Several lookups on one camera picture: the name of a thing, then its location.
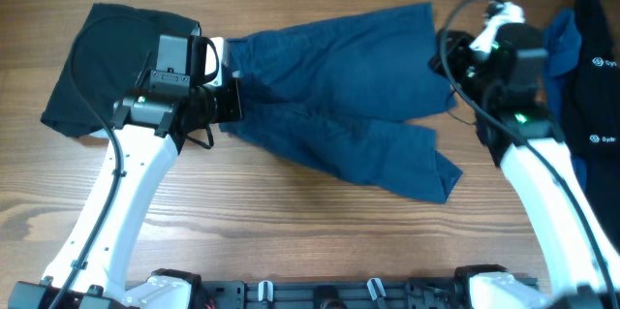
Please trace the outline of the blue denim shorts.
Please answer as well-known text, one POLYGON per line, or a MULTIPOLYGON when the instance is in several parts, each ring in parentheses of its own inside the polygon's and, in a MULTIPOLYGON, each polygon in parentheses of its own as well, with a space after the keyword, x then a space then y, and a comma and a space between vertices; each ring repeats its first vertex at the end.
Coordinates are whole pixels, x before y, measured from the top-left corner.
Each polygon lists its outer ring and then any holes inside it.
POLYGON ((244 117, 224 132, 351 183, 448 199, 462 172, 419 123, 455 104, 428 65, 430 4, 258 32, 230 51, 244 117))

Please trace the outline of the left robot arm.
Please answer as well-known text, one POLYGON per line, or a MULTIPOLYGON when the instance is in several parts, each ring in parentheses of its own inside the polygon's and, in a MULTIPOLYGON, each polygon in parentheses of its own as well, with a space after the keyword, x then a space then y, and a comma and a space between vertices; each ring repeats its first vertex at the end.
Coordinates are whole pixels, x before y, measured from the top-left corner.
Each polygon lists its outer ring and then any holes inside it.
POLYGON ((242 117, 224 38, 162 35, 145 85, 114 105, 106 159, 77 223, 37 283, 19 281, 11 308, 204 308, 200 275, 158 269, 126 285, 153 197, 190 133, 242 117))

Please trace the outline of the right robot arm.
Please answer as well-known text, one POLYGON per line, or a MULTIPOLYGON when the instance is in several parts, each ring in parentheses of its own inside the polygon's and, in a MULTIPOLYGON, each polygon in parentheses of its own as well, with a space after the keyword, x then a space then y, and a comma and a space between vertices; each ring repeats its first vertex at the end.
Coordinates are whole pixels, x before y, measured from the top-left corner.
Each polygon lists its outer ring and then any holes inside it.
POLYGON ((477 37, 442 29, 431 69, 476 114, 476 130, 517 192, 542 249, 552 293, 521 283, 499 265, 458 270, 469 308, 616 308, 619 254, 587 202, 551 111, 535 99, 547 52, 538 29, 488 25, 477 37))

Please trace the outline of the blue garment in pile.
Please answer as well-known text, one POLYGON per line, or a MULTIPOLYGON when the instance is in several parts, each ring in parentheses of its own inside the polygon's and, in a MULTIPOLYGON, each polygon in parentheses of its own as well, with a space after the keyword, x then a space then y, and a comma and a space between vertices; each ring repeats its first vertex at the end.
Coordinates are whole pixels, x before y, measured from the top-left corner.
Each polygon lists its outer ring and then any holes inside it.
POLYGON ((564 105, 563 88, 578 62, 581 34, 572 9, 563 9, 543 31, 543 46, 548 52, 542 72, 546 104, 558 124, 564 105))

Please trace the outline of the black folded garment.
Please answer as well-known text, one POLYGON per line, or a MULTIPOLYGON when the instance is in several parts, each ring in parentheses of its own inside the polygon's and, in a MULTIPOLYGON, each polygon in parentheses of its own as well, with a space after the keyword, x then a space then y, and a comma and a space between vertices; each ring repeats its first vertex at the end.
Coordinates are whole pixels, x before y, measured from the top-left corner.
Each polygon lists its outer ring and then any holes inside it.
POLYGON ((162 34, 187 36, 200 24, 167 12, 97 3, 74 40, 49 97, 41 122, 72 138, 101 129, 98 112, 109 121, 113 105, 145 83, 156 66, 162 34))

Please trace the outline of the black garment with logo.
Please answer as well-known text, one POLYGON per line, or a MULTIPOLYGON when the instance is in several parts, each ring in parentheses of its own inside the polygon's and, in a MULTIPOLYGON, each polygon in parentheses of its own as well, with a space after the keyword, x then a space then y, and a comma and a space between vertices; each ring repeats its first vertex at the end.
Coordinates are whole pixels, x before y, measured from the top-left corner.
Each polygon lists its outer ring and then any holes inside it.
POLYGON ((601 0, 574 0, 579 59, 564 90, 562 126, 586 166, 585 195, 619 246, 619 66, 601 0))

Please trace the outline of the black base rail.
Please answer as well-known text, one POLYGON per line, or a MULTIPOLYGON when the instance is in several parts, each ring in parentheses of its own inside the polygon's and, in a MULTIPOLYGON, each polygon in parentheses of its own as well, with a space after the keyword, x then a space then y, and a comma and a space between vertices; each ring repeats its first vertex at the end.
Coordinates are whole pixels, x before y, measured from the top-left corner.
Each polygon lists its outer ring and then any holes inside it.
POLYGON ((207 304, 221 309, 319 309, 329 300, 347 308, 466 308, 464 287, 450 277, 414 277, 382 281, 385 294, 373 298, 365 281, 301 282, 273 284, 272 299, 259 298, 257 283, 204 281, 207 304))

